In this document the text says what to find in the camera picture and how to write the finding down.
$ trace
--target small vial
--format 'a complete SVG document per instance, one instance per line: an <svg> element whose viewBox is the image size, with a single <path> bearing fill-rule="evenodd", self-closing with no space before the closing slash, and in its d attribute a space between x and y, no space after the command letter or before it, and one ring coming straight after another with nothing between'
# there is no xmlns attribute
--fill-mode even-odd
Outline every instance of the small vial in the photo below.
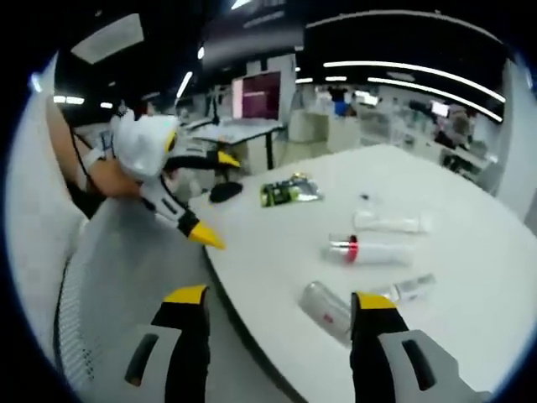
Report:
<svg viewBox="0 0 537 403"><path fill-rule="evenodd" d="M384 296L393 303L406 302L428 294L435 283L436 278L433 274L428 274L416 277L415 279L392 284L385 288L371 290L370 292Z"/></svg>

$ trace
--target white robotic hand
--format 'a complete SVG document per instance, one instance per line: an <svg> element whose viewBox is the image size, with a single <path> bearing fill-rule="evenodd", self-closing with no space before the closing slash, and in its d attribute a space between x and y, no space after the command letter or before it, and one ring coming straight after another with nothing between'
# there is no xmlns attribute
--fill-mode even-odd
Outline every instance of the white robotic hand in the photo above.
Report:
<svg viewBox="0 0 537 403"><path fill-rule="evenodd" d="M112 127L112 149L123 171L142 183L145 205L165 217L188 239L224 249L224 243L165 184L163 171L179 168L214 170L240 164L222 152L207 151L188 142L178 144L175 116L142 116L127 113Z"/></svg>

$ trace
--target white wall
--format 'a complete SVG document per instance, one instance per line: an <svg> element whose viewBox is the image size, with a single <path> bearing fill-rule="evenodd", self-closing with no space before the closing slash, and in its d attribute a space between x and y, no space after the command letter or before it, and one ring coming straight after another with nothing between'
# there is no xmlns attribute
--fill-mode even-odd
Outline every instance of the white wall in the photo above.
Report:
<svg viewBox="0 0 537 403"><path fill-rule="evenodd" d="M496 124L491 119L481 113L476 116L476 123L473 128L474 141L482 141L487 145L487 151L491 154L498 155L500 145L501 125Z"/></svg>
<svg viewBox="0 0 537 403"><path fill-rule="evenodd" d="M291 103L296 91L295 55L285 55L268 59L270 71L279 71L281 87L279 89L279 120L288 124L291 119Z"/></svg>
<svg viewBox="0 0 537 403"><path fill-rule="evenodd" d="M537 189L537 101L524 73L510 60L505 66L503 83L507 101L502 126L511 142L498 199L523 221ZM505 153L500 149L498 157L502 159Z"/></svg>

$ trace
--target person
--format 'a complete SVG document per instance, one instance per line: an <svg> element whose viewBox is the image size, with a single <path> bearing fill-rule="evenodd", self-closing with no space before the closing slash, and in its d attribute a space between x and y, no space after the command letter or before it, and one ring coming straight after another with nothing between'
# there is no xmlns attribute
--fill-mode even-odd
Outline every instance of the person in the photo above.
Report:
<svg viewBox="0 0 537 403"><path fill-rule="evenodd" d="M467 148L471 143L470 120L466 112L456 109L451 112L450 117L438 128L435 141L449 149L461 147ZM442 161L442 165L452 172L457 172L466 162L457 155L447 155Z"/></svg>
<svg viewBox="0 0 537 403"><path fill-rule="evenodd" d="M470 121L466 112L456 110L444 122L438 122L439 127L435 141L450 149L465 147L470 138Z"/></svg>
<svg viewBox="0 0 537 403"><path fill-rule="evenodd" d="M329 86L328 92L332 97L332 102L334 102L334 113L337 116L357 116L354 108L345 100L347 89Z"/></svg>
<svg viewBox="0 0 537 403"><path fill-rule="evenodd" d="M45 116L52 149L65 185L72 201L88 217L93 216L106 197L139 198L138 183L123 173L116 159L95 162L87 172L89 175L87 188L81 189L77 182L79 156L83 158L91 151L91 147L76 134L71 135L71 129L52 96L46 100Z"/></svg>

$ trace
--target desk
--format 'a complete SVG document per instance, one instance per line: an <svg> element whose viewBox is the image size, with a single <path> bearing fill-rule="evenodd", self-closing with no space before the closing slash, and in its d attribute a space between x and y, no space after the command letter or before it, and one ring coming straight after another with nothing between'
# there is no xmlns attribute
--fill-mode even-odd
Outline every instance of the desk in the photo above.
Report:
<svg viewBox="0 0 537 403"><path fill-rule="evenodd" d="M289 141L292 143L314 143L328 138L328 114L293 111L289 123Z"/></svg>
<svg viewBox="0 0 537 403"><path fill-rule="evenodd" d="M283 130L284 125L268 119L222 119L220 125L208 124L189 133L191 139L210 143L239 145L265 136L267 168L274 168L273 133Z"/></svg>
<svg viewBox="0 0 537 403"><path fill-rule="evenodd" d="M479 170L485 170L490 164L489 160L479 158L461 147L457 147L456 149L450 149L445 145L436 143L432 135L428 136L424 132L409 128L401 119L394 120L392 131L396 132L399 137L401 135L409 135L413 137L415 140L414 151L409 150L409 152L414 155L425 158L426 160L434 160L437 164L441 163L442 154L456 155L459 158L476 166Z"/></svg>
<svg viewBox="0 0 537 403"><path fill-rule="evenodd" d="M262 209L263 183L296 171L313 175L324 201ZM207 249L243 323L272 364L310 403L353 402L349 350L299 308L304 287L325 283L343 301L432 272L429 297L400 312L459 362L474 390L495 390L533 339L537 317L537 239L497 200L448 170L387 145L356 149L244 178L237 197L211 206L190 201L227 249ZM350 233L361 193L429 212L434 232L414 236L411 268L344 269L324 262L329 233ZM379 234L363 234L362 238Z"/></svg>

